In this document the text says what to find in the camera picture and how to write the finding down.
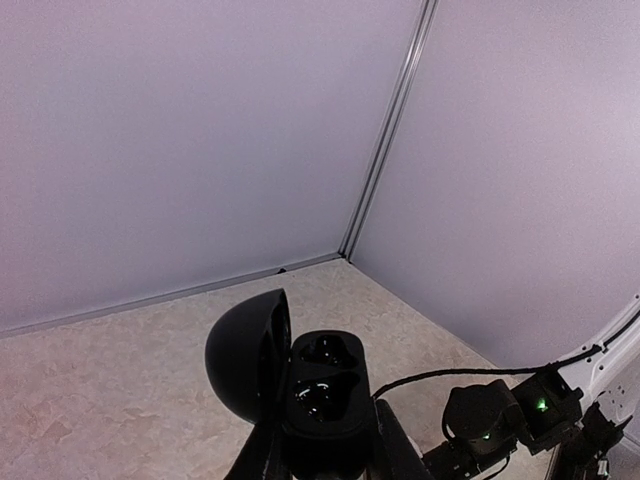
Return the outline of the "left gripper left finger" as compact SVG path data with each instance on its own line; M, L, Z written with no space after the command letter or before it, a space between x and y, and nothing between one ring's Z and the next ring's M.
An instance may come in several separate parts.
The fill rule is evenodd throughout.
M283 420L257 423L227 473L227 479L291 480L290 447Z

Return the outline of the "black round charging case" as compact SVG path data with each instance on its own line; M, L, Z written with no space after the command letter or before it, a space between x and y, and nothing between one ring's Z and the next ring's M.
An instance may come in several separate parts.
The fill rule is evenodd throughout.
M294 437L357 436L372 416L360 339L340 330L294 338L282 288L242 301L214 323L205 367L214 393L236 416L252 424L274 420Z

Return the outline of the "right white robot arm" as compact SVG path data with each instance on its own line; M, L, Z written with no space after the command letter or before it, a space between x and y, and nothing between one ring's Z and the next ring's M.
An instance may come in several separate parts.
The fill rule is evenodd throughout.
M454 388L447 440L422 461L436 479L472 479L507 463L518 445L554 453L551 479L608 479L608 452L639 406L639 301L586 344L512 389L500 380Z

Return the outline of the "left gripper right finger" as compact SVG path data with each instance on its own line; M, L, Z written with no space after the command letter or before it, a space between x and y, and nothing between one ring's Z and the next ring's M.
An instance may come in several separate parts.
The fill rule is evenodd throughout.
M372 455L369 478L381 480L427 480L430 473L421 455L404 432L389 403L374 402L375 416L371 429Z

